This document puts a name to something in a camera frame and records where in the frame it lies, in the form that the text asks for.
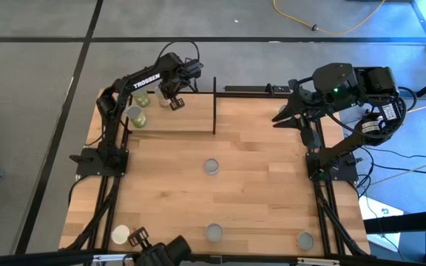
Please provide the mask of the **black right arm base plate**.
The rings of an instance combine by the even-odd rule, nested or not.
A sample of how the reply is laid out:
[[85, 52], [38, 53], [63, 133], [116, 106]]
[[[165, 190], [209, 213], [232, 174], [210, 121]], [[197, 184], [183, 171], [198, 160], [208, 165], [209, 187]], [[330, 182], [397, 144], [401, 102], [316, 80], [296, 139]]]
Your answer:
[[305, 156], [308, 176], [313, 181], [357, 181], [357, 160], [352, 153], [322, 163], [318, 153]]

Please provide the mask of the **orange peaches can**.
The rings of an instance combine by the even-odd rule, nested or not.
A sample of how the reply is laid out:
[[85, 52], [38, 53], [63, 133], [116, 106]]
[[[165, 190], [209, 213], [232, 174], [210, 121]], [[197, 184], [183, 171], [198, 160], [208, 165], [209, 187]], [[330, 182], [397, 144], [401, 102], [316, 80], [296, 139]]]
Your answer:
[[118, 225], [115, 229], [112, 230], [111, 240], [116, 245], [122, 245], [128, 241], [130, 235], [130, 229], [127, 225]]

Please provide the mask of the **white floor sheet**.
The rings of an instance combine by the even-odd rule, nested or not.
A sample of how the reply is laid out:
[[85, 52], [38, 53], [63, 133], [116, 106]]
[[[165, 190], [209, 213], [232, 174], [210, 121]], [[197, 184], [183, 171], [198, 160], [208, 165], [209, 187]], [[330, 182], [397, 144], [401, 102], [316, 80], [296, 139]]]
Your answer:
[[[363, 219], [385, 218], [390, 216], [401, 216], [404, 211], [386, 205], [380, 201], [362, 196], [359, 206]], [[398, 252], [400, 233], [367, 233], [369, 242], [379, 245], [393, 252]]]

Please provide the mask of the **black metal beam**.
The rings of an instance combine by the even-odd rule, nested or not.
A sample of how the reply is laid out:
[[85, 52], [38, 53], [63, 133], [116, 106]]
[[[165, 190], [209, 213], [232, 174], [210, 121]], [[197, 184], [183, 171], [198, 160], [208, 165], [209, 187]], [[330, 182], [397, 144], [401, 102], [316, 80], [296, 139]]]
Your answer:
[[401, 216], [366, 219], [364, 226], [368, 234], [426, 231], [426, 211]]

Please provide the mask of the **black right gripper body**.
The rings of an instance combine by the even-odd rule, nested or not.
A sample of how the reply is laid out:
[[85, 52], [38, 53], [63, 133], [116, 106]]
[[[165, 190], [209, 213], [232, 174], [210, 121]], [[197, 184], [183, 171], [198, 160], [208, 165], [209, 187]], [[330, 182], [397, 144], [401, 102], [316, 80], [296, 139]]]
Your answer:
[[317, 92], [311, 92], [303, 88], [304, 83], [313, 81], [312, 77], [301, 80], [291, 79], [288, 82], [291, 90], [289, 102], [291, 103], [291, 113], [295, 115], [304, 115], [310, 120], [317, 120], [324, 116], [321, 110], [320, 100]]

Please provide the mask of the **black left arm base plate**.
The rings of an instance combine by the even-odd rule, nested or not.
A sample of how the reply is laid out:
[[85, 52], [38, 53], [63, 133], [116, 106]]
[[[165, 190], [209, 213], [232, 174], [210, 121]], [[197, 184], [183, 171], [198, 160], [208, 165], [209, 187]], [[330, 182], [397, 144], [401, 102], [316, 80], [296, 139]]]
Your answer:
[[94, 148], [82, 149], [80, 155], [70, 155], [78, 164], [76, 174], [80, 176], [122, 176], [126, 173], [129, 151], [118, 149], [114, 154]]

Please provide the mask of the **white vegetable can with carrot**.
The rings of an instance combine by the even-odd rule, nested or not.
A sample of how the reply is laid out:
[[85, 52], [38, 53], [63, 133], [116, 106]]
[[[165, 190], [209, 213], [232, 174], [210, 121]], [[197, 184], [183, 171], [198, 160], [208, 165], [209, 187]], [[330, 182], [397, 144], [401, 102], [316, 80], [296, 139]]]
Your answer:
[[220, 242], [223, 238], [223, 228], [217, 223], [206, 227], [206, 239], [210, 242]]

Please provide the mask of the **black aluminium rig frame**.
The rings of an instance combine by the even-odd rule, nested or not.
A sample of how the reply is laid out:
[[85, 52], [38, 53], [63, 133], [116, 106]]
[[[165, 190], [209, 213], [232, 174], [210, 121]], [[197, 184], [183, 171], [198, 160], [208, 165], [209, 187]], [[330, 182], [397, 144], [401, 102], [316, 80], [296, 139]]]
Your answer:
[[[393, 266], [368, 253], [353, 256], [322, 212], [300, 134], [272, 126], [288, 97], [284, 89], [228, 86], [205, 93], [214, 97], [212, 132], [134, 131], [124, 121], [117, 140], [129, 151], [126, 173], [82, 177], [58, 250], [2, 264], [61, 265], [101, 251], [137, 253], [128, 242], [111, 240], [113, 229], [127, 225], [130, 233], [145, 227], [152, 244], [181, 235], [195, 261]], [[215, 175], [204, 171], [209, 158], [220, 164]], [[220, 242], [206, 239], [212, 223], [223, 228]], [[310, 250], [297, 246], [302, 231], [314, 236]]]

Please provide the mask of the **metal jar lid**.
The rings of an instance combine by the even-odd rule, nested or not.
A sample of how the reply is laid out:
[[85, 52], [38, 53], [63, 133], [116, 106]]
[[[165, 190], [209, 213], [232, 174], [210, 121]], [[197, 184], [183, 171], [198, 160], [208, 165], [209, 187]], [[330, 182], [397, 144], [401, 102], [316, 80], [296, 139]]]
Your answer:
[[215, 175], [220, 170], [220, 164], [216, 159], [209, 158], [204, 163], [204, 171], [208, 175]]

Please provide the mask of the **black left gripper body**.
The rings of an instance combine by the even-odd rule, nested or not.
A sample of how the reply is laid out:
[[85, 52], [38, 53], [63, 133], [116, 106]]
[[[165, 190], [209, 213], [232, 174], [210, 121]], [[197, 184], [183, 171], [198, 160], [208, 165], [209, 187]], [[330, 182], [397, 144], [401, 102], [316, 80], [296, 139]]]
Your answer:
[[160, 72], [160, 91], [165, 99], [174, 98], [189, 76], [186, 72]]

